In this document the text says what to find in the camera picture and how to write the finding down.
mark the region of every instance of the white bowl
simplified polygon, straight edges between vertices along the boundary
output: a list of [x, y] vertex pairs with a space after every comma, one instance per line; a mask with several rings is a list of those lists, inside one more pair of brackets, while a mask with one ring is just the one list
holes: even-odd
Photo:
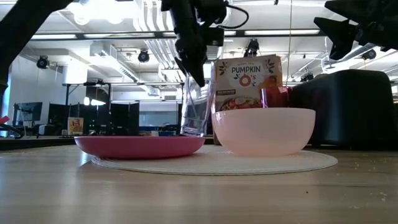
[[284, 156], [302, 150], [311, 138], [315, 111], [254, 108], [212, 114], [213, 129], [227, 150], [241, 156]]

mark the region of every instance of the pink plate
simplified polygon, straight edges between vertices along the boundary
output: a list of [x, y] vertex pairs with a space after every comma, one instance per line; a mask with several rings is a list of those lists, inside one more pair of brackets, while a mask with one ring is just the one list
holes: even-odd
[[150, 136], [80, 136], [79, 148], [87, 154], [112, 159], [162, 159], [189, 156], [199, 150], [205, 138]]

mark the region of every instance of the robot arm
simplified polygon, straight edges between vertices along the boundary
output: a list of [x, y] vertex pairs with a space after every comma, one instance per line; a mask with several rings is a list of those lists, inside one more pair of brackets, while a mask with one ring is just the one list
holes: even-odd
[[333, 41], [331, 59], [339, 60], [347, 55], [354, 40], [360, 45], [376, 44], [382, 47], [382, 51], [398, 49], [398, 0], [335, 0], [327, 1], [325, 7], [347, 18], [341, 22], [321, 17], [314, 19], [314, 23]]
[[[37, 32], [48, 16], [67, 7], [74, 0], [18, 0], [0, 22], [0, 99], [7, 88], [8, 68], [26, 43]], [[224, 0], [163, 0], [162, 10], [170, 11], [177, 34], [175, 47], [178, 66], [190, 74], [200, 86], [205, 85], [203, 64], [206, 62], [206, 45], [222, 46], [223, 28], [210, 27], [221, 24], [226, 17], [226, 7], [248, 13]]]

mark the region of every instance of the black cable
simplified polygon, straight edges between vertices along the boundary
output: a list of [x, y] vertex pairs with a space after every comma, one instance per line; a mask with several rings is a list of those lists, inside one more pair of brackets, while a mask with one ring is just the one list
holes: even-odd
[[18, 134], [19, 136], [18, 137], [14, 137], [15, 139], [21, 139], [21, 138], [24, 137], [24, 132], [23, 131], [20, 131], [20, 130], [18, 130], [16, 128], [10, 126], [10, 125], [0, 124], [0, 128], [4, 128], [7, 131], [13, 131], [14, 133]]
[[230, 4], [227, 4], [226, 7], [230, 7], [231, 9], [236, 9], [236, 10], [238, 10], [238, 11], [241, 11], [241, 12], [245, 13], [245, 15], [246, 15], [246, 20], [245, 20], [243, 23], [241, 23], [240, 25], [237, 25], [237, 26], [232, 26], [232, 27], [230, 27], [230, 26], [219, 25], [219, 26], [218, 26], [219, 28], [224, 28], [224, 29], [237, 29], [237, 28], [242, 27], [243, 25], [245, 25], [245, 24], [248, 22], [248, 20], [249, 20], [249, 13], [248, 13], [246, 10], [244, 10], [244, 9], [242, 9], [242, 8], [240, 8], [240, 7], [232, 6], [232, 5], [230, 5]]

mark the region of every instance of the ceiling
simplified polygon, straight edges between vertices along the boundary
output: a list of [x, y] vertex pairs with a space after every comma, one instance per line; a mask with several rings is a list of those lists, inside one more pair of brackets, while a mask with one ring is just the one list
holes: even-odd
[[[150, 1], [154, 6], [158, 1]], [[333, 12], [323, 7], [325, 1], [314, 0], [293, 0], [292, 7], [290, 0], [279, 0], [277, 6], [274, 5], [273, 0], [234, 0], [233, 4], [239, 6], [250, 14], [248, 22], [240, 29], [254, 30], [254, 29], [318, 29], [313, 23], [315, 17], [325, 17], [342, 21], [343, 17], [334, 14]], [[137, 29], [134, 25], [137, 8], [132, 1], [114, 2], [113, 11], [106, 13], [113, 13], [113, 17], [118, 15], [123, 17], [123, 21], [119, 24], [112, 24], [107, 19], [103, 19], [98, 15], [93, 15], [91, 21], [86, 25], [80, 26], [75, 20], [75, 11], [73, 7], [64, 9], [53, 13], [39, 29], [38, 34], [68, 34], [68, 33], [100, 33], [100, 32], [137, 32], [142, 31]], [[10, 10], [12, 5], [0, 4], [0, 18], [4, 17]], [[154, 22], [155, 30], [168, 30], [167, 17], [165, 13], [162, 14], [163, 24]], [[245, 15], [239, 11], [231, 11], [228, 24], [231, 26], [242, 23]], [[221, 58], [242, 57], [243, 50], [249, 43], [249, 37], [232, 37], [226, 38], [228, 42], [224, 43]], [[305, 72], [312, 72], [314, 75], [328, 72], [322, 66], [321, 60], [314, 60], [324, 58], [327, 52], [330, 51], [332, 43], [328, 38], [322, 36], [307, 36], [307, 37], [259, 37], [257, 38], [260, 46], [260, 55], [277, 54], [282, 57], [284, 61], [282, 69], [284, 78], [289, 75], [289, 81], [300, 80], [300, 76]], [[93, 60], [90, 55], [90, 45], [95, 40], [63, 40], [63, 41], [31, 41], [27, 48], [33, 51], [37, 49], [67, 49], [79, 57], [87, 60], [89, 66], [94, 66], [95, 69], [89, 70], [89, 77], [107, 77], [121, 78], [122, 75], [109, 68], [106, 65]], [[159, 82], [161, 81], [158, 68], [159, 62], [153, 52], [150, 53], [150, 60], [147, 63], [140, 63], [137, 59], [140, 49], [148, 48], [148, 41], [145, 40], [101, 40], [107, 44], [113, 45], [120, 53], [122, 53], [128, 60], [125, 65], [128, 69], [135, 71], [137, 74], [144, 74], [140, 77], [145, 82]], [[395, 50], [391, 50], [388, 54], [380, 52], [379, 48], [375, 49], [379, 55], [373, 61], [366, 62], [364, 66], [363, 60], [352, 58], [349, 62], [341, 63], [342, 67], [349, 66], [350, 68], [360, 68], [368, 70], [382, 70], [387, 71], [389, 68], [396, 68], [398, 65], [398, 54]], [[340, 63], [334, 64], [334, 67], [339, 67]], [[389, 74], [391, 79], [398, 78], [398, 71]], [[129, 91], [129, 88], [120, 88], [122, 91]], [[138, 87], [131, 87], [131, 90], [139, 90]]]

